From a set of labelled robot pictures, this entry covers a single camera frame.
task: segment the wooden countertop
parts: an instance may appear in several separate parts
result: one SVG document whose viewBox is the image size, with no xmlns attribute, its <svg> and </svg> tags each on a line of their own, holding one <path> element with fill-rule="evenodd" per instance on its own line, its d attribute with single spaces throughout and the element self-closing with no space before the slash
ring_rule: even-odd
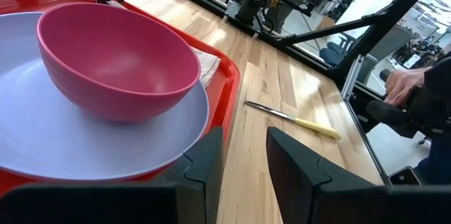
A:
<svg viewBox="0 0 451 224">
<path fill-rule="evenodd" d="M 382 184 L 334 82 L 252 39 L 188 0 L 127 0 L 231 57 L 242 85 L 225 163 L 218 223 L 282 223 L 266 162 L 266 128 L 276 126 L 335 164 Z M 334 127 L 338 142 L 243 105 L 256 101 Z"/>
</svg>

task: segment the knife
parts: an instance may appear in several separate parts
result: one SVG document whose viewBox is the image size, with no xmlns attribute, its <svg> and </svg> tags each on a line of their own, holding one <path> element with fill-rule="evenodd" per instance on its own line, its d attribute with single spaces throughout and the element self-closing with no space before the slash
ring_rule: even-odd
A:
<svg viewBox="0 0 451 224">
<path fill-rule="evenodd" d="M 303 120 L 301 118 L 295 118 L 293 116 L 290 116 L 288 114 L 282 113 L 280 111 L 277 111 L 273 108 L 269 108 L 265 105 L 261 105 L 258 103 L 254 103 L 253 101 L 245 101 L 245 104 L 250 105 L 252 107 L 255 107 L 257 109 L 260 109 L 262 111 L 266 111 L 268 113 L 271 113 L 273 115 L 280 116 L 281 118 L 284 118 L 286 120 L 290 120 L 294 122 L 297 125 L 301 125 L 303 127 L 309 128 L 311 130 L 315 130 L 317 132 L 321 132 L 325 135 L 331 136 L 333 139 L 341 139 L 341 136 L 338 134 L 338 132 L 332 128 L 324 127 L 322 125 L 319 125 L 317 123 L 313 123 L 307 120 Z"/>
</svg>

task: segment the yellow knife handle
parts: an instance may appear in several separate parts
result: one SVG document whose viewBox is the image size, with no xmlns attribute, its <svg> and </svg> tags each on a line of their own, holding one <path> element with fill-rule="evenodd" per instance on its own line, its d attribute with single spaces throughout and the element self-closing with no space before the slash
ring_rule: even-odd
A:
<svg viewBox="0 0 451 224">
<path fill-rule="evenodd" d="M 324 127 L 317 123 L 313 123 L 313 122 L 303 120 L 300 118 L 295 118 L 295 123 L 297 125 L 301 125 L 301 126 L 309 128 L 309 129 L 315 130 L 317 132 L 323 133 L 325 135 L 331 136 L 334 139 L 341 139 L 341 136 L 338 134 L 338 132 L 332 128 Z"/>
</svg>

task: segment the black metal frame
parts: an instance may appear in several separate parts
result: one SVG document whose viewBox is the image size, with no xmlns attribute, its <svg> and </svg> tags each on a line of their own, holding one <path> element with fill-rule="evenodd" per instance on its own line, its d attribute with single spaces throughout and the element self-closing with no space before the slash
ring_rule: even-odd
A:
<svg viewBox="0 0 451 224">
<path fill-rule="evenodd" d="M 217 0 L 190 0 L 205 8 L 206 10 L 212 12 L 213 14 L 223 17 L 227 6 Z M 367 16 L 362 20 L 357 20 L 351 23 L 346 23 L 344 25 L 335 26 L 332 28 L 328 28 L 325 30 L 319 30 L 317 32 L 311 32 L 309 34 L 304 34 L 297 36 L 295 40 L 294 37 L 290 37 L 291 39 L 281 39 L 274 38 L 271 35 L 268 35 L 263 32 L 258 32 L 258 38 L 262 41 L 274 46 L 276 49 L 286 53 L 288 56 L 293 57 L 294 59 L 300 61 L 301 63 L 309 66 L 310 68 L 318 71 L 319 73 L 324 74 L 325 76 L 331 78 L 335 81 L 339 88 L 342 87 L 346 75 L 348 74 L 352 62 L 358 57 L 360 54 L 367 54 L 370 50 L 390 31 L 390 29 L 401 19 L 401 17 L 417 2 L 418 0 L 397 0 L 397 3 L 393 4 L 390 8 L 387 8 L 387 11 L 384 14 L 380 15 L 371 15 Z M 383 24 L 375 24 L 384 19 Z M 256 30 L 249 27 L 248 25 L 244 25 L 241 22 L 238 22 L 232 18 L 229 18 L 229 22 L 233 24 L 235 27 L 239 28 L 243 32 L 254 35 Z M 348 55 L 345 57 L 344 61 L 337 67 L 334 68 L 320 60 L 316 60 L 306 52 L 298 49 L 293 45 L 286 45 L 288 40 L 295 41 L 307 41 L 309 39 L 315 39 L 318 37 L 323 37 L 326 35 L 330 35 L 337 32 L 342 32 L 346 30 L 351 30 L 358 27 L 364 27 L 367 25 L 372 25 L 362 36 L 362 38 L 357 41 L 353 50 L 351 50 Z M 354 95 L 359 96 L 360 99 L 364 100 L 372 100 L 372 99 L 381 99 L 382 97 L 379 94 L 374 93 L 372 90 L 365 87 L 363 84 L 357 83 L 354 88 Z M 362 127 L 362 121 L 359 121 L 358 116 L 361 113 L 364 113 L 364 108 L 362 110 L 361 107 L 358 107 L 353 104 L 353 100 L 350 103 L 346 102 L 346 106 L 350 110 L 350 113 L 361 133 L 362 138 L 366 146 L 368 147 L 371 157 L 374 159 L 376 166 L 378 167 L 381 176 L 384 178 L 387 177 L 385 172 L 383 171 L 380 162 L 377 156 L 373 153 L 371 146 L 369 145 L 368 139 L 366 138 L 366 133 L 368 132 L 368 128 Z"/>
</svg>

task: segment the hand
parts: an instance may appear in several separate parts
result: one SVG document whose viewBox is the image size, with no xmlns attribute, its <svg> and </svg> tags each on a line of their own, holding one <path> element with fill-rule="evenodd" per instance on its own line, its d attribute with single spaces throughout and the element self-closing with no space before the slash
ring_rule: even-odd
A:
<svg viewBox="0 0 451 224">
<path fill-rule="evenodd" d="M 392 72 L 385 83 L 388 96 L 384 102 L 393 106 L 405 104 L 412 89 L 415 86 L 422 86 L 424 84 L 424 72 L 428 69 L 396 70 Z"/>
</svg>

